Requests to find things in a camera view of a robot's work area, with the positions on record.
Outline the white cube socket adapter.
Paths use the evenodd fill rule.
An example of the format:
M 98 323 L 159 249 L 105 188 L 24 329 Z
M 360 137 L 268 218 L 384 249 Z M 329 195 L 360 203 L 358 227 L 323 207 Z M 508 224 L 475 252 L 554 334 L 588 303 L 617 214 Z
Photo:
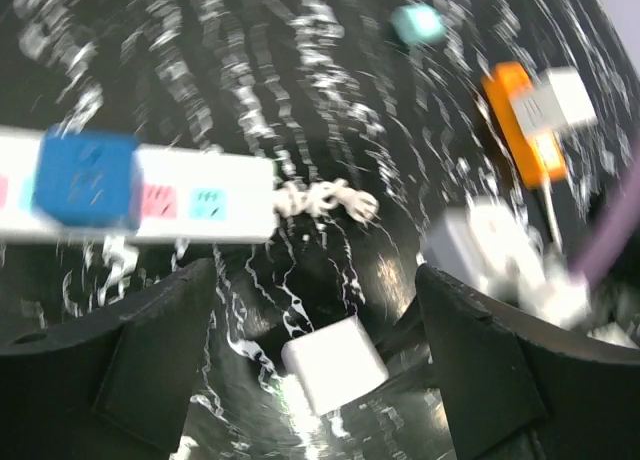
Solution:
M 510 100 L 525 137 L 545 132 L 562 133 L 597 122 L 594 106 L 575 67 L 544 71 L 531 90 Z

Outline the blue cube socket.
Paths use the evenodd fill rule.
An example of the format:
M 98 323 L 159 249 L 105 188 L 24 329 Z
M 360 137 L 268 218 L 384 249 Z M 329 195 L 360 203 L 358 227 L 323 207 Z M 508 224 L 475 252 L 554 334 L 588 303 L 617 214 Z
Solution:
M 143 192 L 138 146 L 132 135 L 48 130 L 32 206 L 66 227 L 137 230 Z

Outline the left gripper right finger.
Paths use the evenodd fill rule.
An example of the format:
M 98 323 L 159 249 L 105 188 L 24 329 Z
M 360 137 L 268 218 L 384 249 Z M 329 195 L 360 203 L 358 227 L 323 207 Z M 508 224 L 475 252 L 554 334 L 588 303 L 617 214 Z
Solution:
M 638 458 L 638 351 L 563 330 L 426 264 L 415 285 L 458 458 Z

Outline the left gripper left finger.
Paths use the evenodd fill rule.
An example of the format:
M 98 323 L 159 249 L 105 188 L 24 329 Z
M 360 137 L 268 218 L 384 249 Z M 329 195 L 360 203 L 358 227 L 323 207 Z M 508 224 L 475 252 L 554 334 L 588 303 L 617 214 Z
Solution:
M 213 308 L 199 259 L 1 348 L 4 459 L 166 459 L 179 448 Z

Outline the orange power strip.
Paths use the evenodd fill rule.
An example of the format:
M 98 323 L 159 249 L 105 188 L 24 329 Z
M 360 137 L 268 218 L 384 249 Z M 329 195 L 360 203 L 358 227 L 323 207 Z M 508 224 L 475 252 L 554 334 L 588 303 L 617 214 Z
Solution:
M 525 68 L 515 61 L 499 63 L 483 77 L 482 85 L 523 185 L 535 189 L 566 179 L 559 141 L 542 121 L 536 86 Z

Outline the white small charger adapter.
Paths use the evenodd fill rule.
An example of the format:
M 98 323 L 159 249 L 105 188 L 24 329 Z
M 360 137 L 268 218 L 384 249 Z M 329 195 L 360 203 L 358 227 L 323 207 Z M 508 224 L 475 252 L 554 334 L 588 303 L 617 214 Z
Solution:
M 387 367 L 356 315 L 288 341 L 281 358 L 319 416 L 370 393 L 389 379 Z

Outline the teal small cube plug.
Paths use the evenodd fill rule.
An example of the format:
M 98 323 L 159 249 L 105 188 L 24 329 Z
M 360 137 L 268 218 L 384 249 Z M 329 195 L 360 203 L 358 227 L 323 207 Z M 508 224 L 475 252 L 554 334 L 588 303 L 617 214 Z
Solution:
M 409 46 L 434 43 L 446 33 L 441 15 L 426 4 L 399 7 L 390 22 L 399 40 Z

